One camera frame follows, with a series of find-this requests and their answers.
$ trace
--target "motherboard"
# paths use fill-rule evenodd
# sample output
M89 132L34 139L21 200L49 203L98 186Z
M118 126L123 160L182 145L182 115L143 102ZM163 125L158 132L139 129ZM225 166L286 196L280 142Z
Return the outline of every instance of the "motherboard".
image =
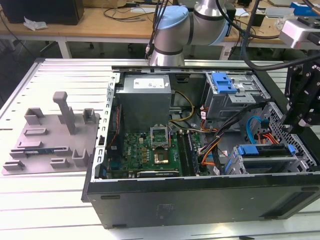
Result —
M149 178L195 176L199 172L198 133L168 131L125 133L123 155L108 162L108 178Z

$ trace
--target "yellow wire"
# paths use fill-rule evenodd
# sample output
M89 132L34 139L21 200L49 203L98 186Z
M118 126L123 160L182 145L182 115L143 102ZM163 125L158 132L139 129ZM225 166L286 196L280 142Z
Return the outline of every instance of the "yellow wire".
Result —
M177 92L178 94L182 95L182 96L190 103L192 110L191 110L189 116L186 116L186 117L184 117L184 118L171 119L171 120L169 120L169 122L173 122L173 121L174 121L174 122L182 122L182 121L188 120L188 119L190 119L190 118L192 117L192 115L193 115L194 112L195 112L195 106L194 106L193 103L190 101L190 99L189 99L186 95L184 95L182 92L180 92L180 91L176 91L176 92Z

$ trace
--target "red cable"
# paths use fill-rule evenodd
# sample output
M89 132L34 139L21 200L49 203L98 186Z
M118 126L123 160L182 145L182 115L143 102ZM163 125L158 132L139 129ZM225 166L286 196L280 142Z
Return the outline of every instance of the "red cable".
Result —
M119 111L120 111L120 108L119 108L119 106L117 106L116 108L117 108L117 110L116 110L116 130L115 130L115 134L114 134L110 144L106 147L107 149L110 148L111 145L114 143L116 136L118 135L118 131L119 131Z

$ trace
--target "green circuit board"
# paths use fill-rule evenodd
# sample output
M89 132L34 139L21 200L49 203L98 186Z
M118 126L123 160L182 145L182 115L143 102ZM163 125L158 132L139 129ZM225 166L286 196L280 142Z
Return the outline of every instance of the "green circuit board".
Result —
M164 142L166 136L157 132L153 135L153 142ZM195 151L201 147L198 133L191 135L193 148ZM125 178L128 173L141 171L177 171L182 176L182 166L179 156L177 133L173 133L169 138L169 146L166 148L154 148L151 146L151 134L146 133L126 133L124 137L123 158L120 163L110 172L116 174L117 178Z

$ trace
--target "ventilation grille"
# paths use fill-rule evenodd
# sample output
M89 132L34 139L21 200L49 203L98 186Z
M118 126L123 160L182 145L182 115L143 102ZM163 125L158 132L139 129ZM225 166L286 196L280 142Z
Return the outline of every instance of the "ventilation grille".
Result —
M282 144L291 144L297 149L297 155L299 158L305 160L309 167L316 166L315 160L311 157L308 150L303 146L302 142L299 140L298 136L295 134L287 133L286 131L282 130L281 119L278 116L274 106L268 105L265 109L260 112L261 119L268 119L269 120L269 127L272 130L273 136ZM259 124L256 124L257 128L255 128L255 133L258 132L265 132L265 129L261 129Z

